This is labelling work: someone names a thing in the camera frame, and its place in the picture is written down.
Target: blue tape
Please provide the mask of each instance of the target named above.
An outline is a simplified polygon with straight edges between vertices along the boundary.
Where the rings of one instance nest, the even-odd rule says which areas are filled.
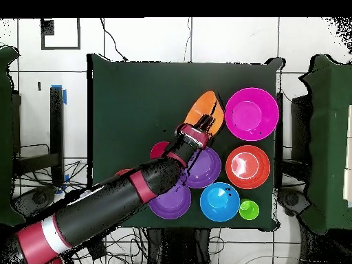
[[[67,92],[66,92],[66,89],[63,90],[63,103],[64,103],[64,105],[67,104]]]
[[[68,182],[68,181],[69,181],[69,174],[66,174],[65,175],[65,182]],[[62,185],[61,189],[66,189],[66,187],[67,187],[66,185]],[[57,195],[60,195],[61,193],[63,193],[61,190],[56,191]]]

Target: orange plate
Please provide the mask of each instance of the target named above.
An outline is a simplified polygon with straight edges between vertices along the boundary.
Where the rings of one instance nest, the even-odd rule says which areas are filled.
[[[241,179],[237,177],[232,171],[232,160],[241,153],[249,153],[255,156],[258,161],[258,170],[256,174],[248,179]],[[262,185],[266,179],[269,177],[270,173],[270,161],[267,155],[263,150],[256,146],[240,146],[239,148],[234,149],[231,154],[229,154],[226,165],[225,165],[226,175],[232,184],[242,189],[253,189]]]
[[[201,97],[197,99],[195,104],[192,106],[184,122],[186,124],[195,125],[203,114],[210,115],[215,119],[212,126],[209,128],[209,134],[215,135],[223,124],[224,114],[221,108],[220,102],[217,99],[213,91],[207,91]]]

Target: wire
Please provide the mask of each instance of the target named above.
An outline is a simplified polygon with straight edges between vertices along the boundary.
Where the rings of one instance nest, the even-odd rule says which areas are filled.
[[[282,185],[281,187],[294,187],[294,186],[300,186],[300,185],[305,185],[306,183],[299,183],[299,184],[286,184],[286,185]]]
[[[75,253],[75,255],[77,256],[77,259],[80,261],[80,264],[82,264],[82,261],[81,261],[80,257],[78,256],[78,254]]]
[[[256,259],[260,259],[260,258],[282,258],[282,259],[296,259],[298,261],[305,261],[305,262],[312,262],[312,263],[329,263],[328,261],[312,261],[312,260],[306,260],[306,259],[300,259],[300,258],[296,258],[296,257],[283,257],[283,256],[259,256],[256,258],[253,258],[251,260],[249,260],[248,262],[246,262],[245,264],[251,263],[252,261],[256,260]]]
[[[113,36],[110,34],[110,32],[108,32],[106,29],[105,29],[105,24],[104,24],[104,21],[102,20],[102,18],[100,18],[100,22],[102,23],[102,28],[103,30],[111,37],[111,39],[113,40],[113,45],[115,45],[115,50],[116,52],[124,59],[124,61],[128,61],[128,59],[123,56],[117,49],[116,47],[116,42],[115,42],[115,39],[113,38]]]
[[[126,252],[126,250],[125,250],[124,248],[122,248],[120,245],[118,245],[118,241],[122,240],[123,238],[125,238],[125,237],[127,237],[127,236],[124,236],[124,237],[122,237],[121,239],[118,239],[118,240],[116,241],[116,240],[113,238],[113,235],[110,234],[110,237],[112,238],[112,240],[113,240],[114,243],[112,243],[111,245],[107,246],[107,248],[110,247],[110,246],[112,246],[112,245],[114,245],[114,244],[116,244],[119,248],[122,249],[123,252]]]
[[[209,239],[209,241],[211,241],[213,238],[218,238],[218,240],[222,240],[223,247],[221,248],[221,250],[216,251],[216,252],[213,252],[213,253],[210,253],[209,255],[218,254],[218,253],[220,253],[220,252],[225,248],[225,242],[224,242],[224,240],[223,240],[221,237],[219,237],[219,236],[214,236],[214,237],[211,237],[211,238]]]
[[[34,145],[28,145],[28,146],[21,146],[20,148],[27,148],[30,146],[46,146],[47,147],[47,153],[50,154],[50,149],[49,146],[47,144],[34,144]]]
[[[190,27],[189,27],[189,24],[190,23],[190,17],[188,17],[188,22],[187,22],[187,27],[188,27],[188,30],[190,31]],[[186,61],[186,50],[187,50],[187,46],[188,46],[188,41],[190,40],[190,35],[189,37],[187,38],[187,41],[186,41],[186,47],[184,48],[184,61]]]
[[[286,96],[286,94],[285,94],[285,92],[283,91],[283,95],[284,95],[284,97],[286,97],[286,99],[288,100],[288,101],[290,101],[291,103],[292,103],[292,100],[291,99],[289,99],[287,96]]]
[[[219,259],[220,259],[220,240],[218,239],[218,241],[217,241],[217,243],[218,243],[218,255],[217,255],[217,264],[219,264]]]
[[[135,244],[138,246],[139,251],[141,251],[141,252],[142,252],[142,255],[144,256],[144,258],[145,258],[146,260],[148,260],[148,259],[149,259],[148,254],[142,249],[142,247],[138,244],[138,242],[137,242],[135,239],[132,239],[132,240],[131,240],[131,243],[132,243],[132,241],[135,241]]]
[[[141,244],[141,246],[144,248],[144,251],[146,251],[146,248],[145,248],[145,246],[144,246],[144,244],[143,244],[143,241],[142,241],[142,233],[140,232],[140,229],[139,229],[139,228],[138,228],[138,233],[139,233],[139,235],[140,235],[140,244]],[[142,258],[141,258],[140,264],[143,264],[143,253],[142,253]]]
[[[118,255],[112,254],[111,252],[107,252],[107,254],[111,256],[110,259],[107,261],[107,264],[110,263],[110,260],[111,260],[112,258],[116,258],[116,259],[118,259],[118,260],[121,260],[121,261],[124,262],[124,264],[129,264],[129,262],[128,262],[127,260],[125,260],[125,259],[119,257]]]

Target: blue bowl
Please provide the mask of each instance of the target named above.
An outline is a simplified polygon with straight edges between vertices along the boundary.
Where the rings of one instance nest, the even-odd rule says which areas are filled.
[[[201,211],[212,221],[223,222],[232,219],[239,211],[238,192],[229,184],[216,182],[201,194]]]

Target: purple bowl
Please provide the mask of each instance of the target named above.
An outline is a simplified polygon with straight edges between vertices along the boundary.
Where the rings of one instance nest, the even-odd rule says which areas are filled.
[[[190,189],[177,182],[168,192],[149,201],[149,207],[163,219],[177,219],[190,207]]]
[[[182,171],[180,178],[182,182],[191,188],[204,188],[211,185],[211,183],[217,180],[221,172],[220,157],[217,155],[217,152],[208,147],[200,152],[192,166],[199,151],[193,154],[188,162],[188,168]]]

